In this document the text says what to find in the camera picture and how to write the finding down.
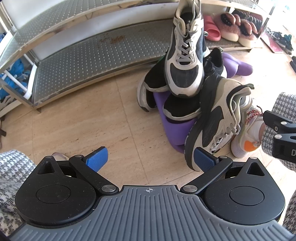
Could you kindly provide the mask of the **pink fluffy slipper left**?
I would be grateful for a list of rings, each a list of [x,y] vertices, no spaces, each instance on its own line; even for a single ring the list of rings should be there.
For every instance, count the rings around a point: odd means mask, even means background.
[[[237,21],[236,17],[231,13],[220,13],[213,16],[213,21],[220,31],[223,39],[231,42],[237,42],[240,35],[239,25],[240,21]]]

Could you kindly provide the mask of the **worn white sneaker red laces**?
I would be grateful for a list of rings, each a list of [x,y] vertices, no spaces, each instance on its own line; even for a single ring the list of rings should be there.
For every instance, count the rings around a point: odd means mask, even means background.
[[[261,145],[265,130],[263,111],[257,105],[252,105],[242,113],[241,130],[231,142],[231,152],[236,158],[243,158],[255,151]]]

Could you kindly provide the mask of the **pink fluffy slipper right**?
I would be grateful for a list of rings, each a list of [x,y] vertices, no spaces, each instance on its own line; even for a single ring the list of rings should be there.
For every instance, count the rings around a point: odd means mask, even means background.
[[[238,42],[244,47],[253,48],[257,39],[256,35],[258,34],[255,24],[246,19],[241,19],[239,29],[240,35]]]

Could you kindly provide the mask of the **metal perforated shoe rack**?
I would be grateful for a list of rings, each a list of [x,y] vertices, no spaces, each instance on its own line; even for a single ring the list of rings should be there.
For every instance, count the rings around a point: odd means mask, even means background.
[[[34,47],[81,23],[125,9],[167,5],[175,9],[177,1],[63,1],[5,35],[1,74],[13,78],[10,70],[15,61],[27,58]],[[168,49],[172,19],[171,13],[166,13],[148,21],[124,24],[32,62],[28,85],[16,83],[20,91],[1,80],[1,88],[8,92],[1,102],[1,116],[21,104],[39,109],[95,82],[157,61]]]

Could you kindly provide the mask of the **pink slide slipper left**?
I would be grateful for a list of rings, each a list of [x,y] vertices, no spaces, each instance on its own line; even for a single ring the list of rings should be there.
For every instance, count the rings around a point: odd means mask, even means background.
[[[218,42],[221,40],[221,33],[211,16],[204,16],[204,31],[207,32],[205,37],[209,41]]]

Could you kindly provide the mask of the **pink bathroom scale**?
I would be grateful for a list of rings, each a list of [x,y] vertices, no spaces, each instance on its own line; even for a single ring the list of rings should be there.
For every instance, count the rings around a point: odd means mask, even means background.
[[[264,32],[260,36],[261,40],[267,45],[267,47],[270,49],[273,53],[282,53],[283,50],[281,47],[274,41],[274,39],[269,35],[268,33]]]

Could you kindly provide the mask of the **purple slide slipper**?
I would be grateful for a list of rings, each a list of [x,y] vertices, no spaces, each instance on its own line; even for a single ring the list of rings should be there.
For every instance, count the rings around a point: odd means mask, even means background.
[[[236,59],[230,54],[223,52],[222,58],[228,78],[232,78],[235,75],[249,76],[253,73],[253,67],[251,65]]]
[[[169,92],[154,92],[154,99],[156,101],[156,105],[161,116],[163,127],[169,143],[175,150],[183,153],[186,137],[198,118],[178,123],[172,123],[171,121],[168,121],[163,113],[163,105],[169,95]]]

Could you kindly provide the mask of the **black slippers on floor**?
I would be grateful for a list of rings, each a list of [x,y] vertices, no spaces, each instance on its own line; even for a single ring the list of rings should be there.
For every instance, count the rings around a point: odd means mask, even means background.
[[[290,61],[290,66],[292,67],[292,69],[296,73],[296,56],[292,56],[292,60]]]

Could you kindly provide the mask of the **black sneaker white sole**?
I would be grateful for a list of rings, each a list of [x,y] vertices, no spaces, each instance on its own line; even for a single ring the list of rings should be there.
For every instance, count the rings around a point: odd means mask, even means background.
[[[155,93],[159,95],[170,94],[165,81],[165,59],[166,55],[162,56],[138,84],[137,103],[145,112],[150,112],[157,107],[154,98]]]

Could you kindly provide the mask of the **houndstooth trouser leg left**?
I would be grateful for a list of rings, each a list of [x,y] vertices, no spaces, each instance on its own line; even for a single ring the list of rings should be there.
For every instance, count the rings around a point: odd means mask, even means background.
[[[25,154],[17,150],[1,153],[1,232],[11,235],[21,224],[15,204],[15,196],[36,165]]]

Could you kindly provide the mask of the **pink fluffy slipper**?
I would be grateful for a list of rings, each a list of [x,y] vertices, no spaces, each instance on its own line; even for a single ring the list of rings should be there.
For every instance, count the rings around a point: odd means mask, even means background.
[[[231,13],[220,13],[213,16],[213,21],[220,31],[223,39],[231,42],[237,42],[240,35],[239,25],[240,21],[237,21],[236,17]]]
[[[238,42],[244,47],[253,48],[257,39],[256,35],[258,34],[255,24],[246,19],[241,19],[239,29],[240,35]]]

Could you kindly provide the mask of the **dark sneakers by scale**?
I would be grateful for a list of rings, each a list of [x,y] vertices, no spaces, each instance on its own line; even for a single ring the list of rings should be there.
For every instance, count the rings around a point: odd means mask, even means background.
[[[291,44],[292,36],[283,35],[281,32],[272,31],[270,28],[267,28],[267,32],[271,35],[273,40],[283,49],[288,55],[291,55],[293,52],[293,47]]]

